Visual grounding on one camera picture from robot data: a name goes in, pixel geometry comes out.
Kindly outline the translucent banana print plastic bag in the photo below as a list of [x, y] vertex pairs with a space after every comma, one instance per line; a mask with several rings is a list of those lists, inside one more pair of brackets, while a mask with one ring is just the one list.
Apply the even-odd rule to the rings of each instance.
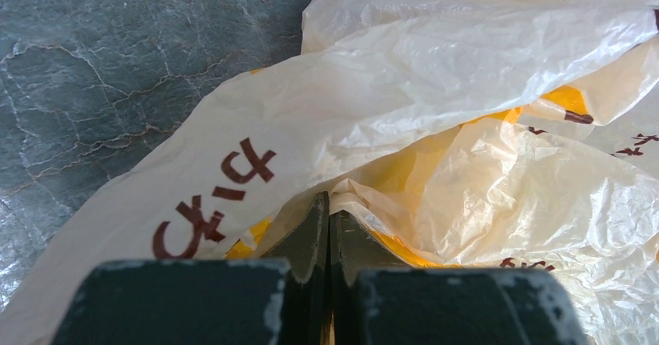
[[223, 82], [50, 242], [1, 316], [46, 344], [110, 260], [221, 257], [293, 196], [528, 105], [657, 32], [658, 0], [312, 0], [302, 54]]

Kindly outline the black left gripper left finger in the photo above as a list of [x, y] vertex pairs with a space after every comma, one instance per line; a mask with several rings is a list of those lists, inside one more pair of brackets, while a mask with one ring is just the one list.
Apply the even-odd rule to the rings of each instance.
[[319, 344], [329, 198], [261, 257], [118, 260], [76, 291], [55, 344]]

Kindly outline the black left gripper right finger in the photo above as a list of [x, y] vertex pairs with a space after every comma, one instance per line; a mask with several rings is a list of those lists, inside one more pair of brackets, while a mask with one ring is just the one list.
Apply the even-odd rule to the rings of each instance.
[[406, 265], [349, 213], [329, 219], [338, 344], [586, 344], [543, 270]]

